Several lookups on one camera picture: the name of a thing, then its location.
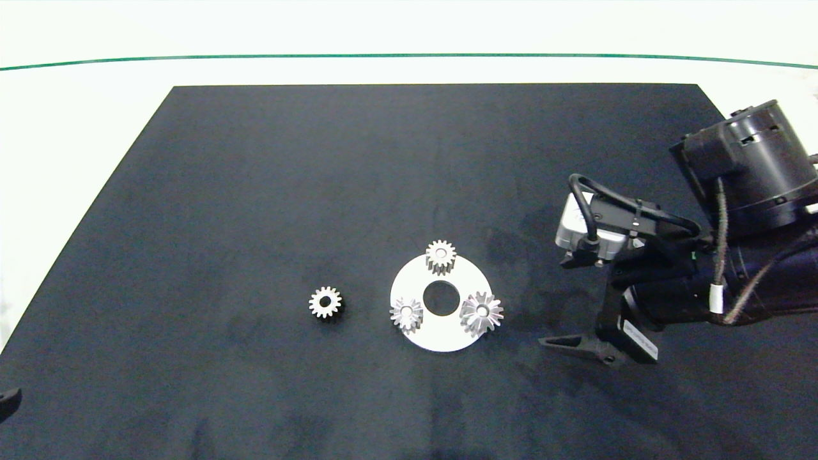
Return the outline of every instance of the gear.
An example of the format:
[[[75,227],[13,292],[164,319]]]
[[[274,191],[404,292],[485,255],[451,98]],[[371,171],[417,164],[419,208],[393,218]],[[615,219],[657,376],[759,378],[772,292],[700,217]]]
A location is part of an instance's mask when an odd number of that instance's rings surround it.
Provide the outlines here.
[[[334,287],[317,289],[309,301],[309,309],[318,319],[330,321],[336,319],[344,311],[341,294]]]
[[[415,299],[409,302],[404,302],[403,298],[398,299],[389,312],[392,314],[390,319],[401,331],[413,332],[423,322],[423,308]]]
[[[461,306],[461,325],[472,337],[481,336],[487,329],[493,331],[495,326],[500,326],[502,311],[500,301],[494,295],[477,292],[469,295]]]
[[[426,248],[426,265],[436,275],[445,275],[455,266],[455,246],[444,240],[433,241]]]

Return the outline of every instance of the black mat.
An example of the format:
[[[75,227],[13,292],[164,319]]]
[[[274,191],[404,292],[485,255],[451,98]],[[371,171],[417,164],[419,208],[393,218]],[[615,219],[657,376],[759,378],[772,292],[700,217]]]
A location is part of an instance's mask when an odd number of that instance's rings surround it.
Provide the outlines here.
[[[605,283],[557,265],[568,175],[701,220],[667,148],[720,119],[692,85],[175,88],[0,355],[0,458],[812,458],[814,317],[672,327],[655,367],[536,342]],[[387,312],[438,238],[506,307],[451,354]]]

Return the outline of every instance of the white disc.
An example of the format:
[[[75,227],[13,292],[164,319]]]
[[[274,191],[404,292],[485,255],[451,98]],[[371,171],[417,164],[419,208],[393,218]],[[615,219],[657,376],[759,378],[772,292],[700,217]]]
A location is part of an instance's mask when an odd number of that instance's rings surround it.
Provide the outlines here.
[[[446,316],[438,316],[426,308],[423,293],[433,282],[448,283],[457,290],[460,301],[457,309]],[[454,269],[445,275],[432,273],[426,264],[426,255],[419,255],[401,268],[392,283],[390,304],[398,299],[409,301],[415,299],[423,308],[423,322],[414,331],[403,333],[415,345],[431,351],[457,351],[473,344],[480,336],[468,333],[461,325],[460,311],[463,302],[476,292],[492,294],[488,279],[483,272],[463,256],[457,256]]]

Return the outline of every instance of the gear hole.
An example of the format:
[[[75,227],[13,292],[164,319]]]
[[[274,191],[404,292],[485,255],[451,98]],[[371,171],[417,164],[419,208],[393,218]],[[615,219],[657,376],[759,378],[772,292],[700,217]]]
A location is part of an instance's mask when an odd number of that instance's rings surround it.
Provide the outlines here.
[[[437,316],[448,316],[460,306],[460,293],[445,281],[432,282],[423,291],[426,309]]]

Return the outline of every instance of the metal gear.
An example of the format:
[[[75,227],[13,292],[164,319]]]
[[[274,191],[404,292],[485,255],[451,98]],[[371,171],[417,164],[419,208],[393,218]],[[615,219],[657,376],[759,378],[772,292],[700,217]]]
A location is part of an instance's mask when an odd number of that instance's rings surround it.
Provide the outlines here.
[[[469,295],[461,306],[461,325],[470,332],[472,337],[481,336],[487,329],[494,330],[495,326],[500,326],[503,308],[499,299],[494,295],[487,295],[487,292],[477,292]]]
[[[401,331],[413,332],[423,322],[423,308],[415,299],[404,302],[403,298],[400,298],[395,301],[389,312],[392,314],[389,319],[394,321],[395,326]]]
[[[455,266],[455,246],[444,240],[432,241],[426,248],[426,265],[436,275],[445,275]]]
[[[334,287],[322,287],[316,289],[309,301],[309,309],[322,321],[330,321],[341,315],[344,311],[343,299],[338,290]]]

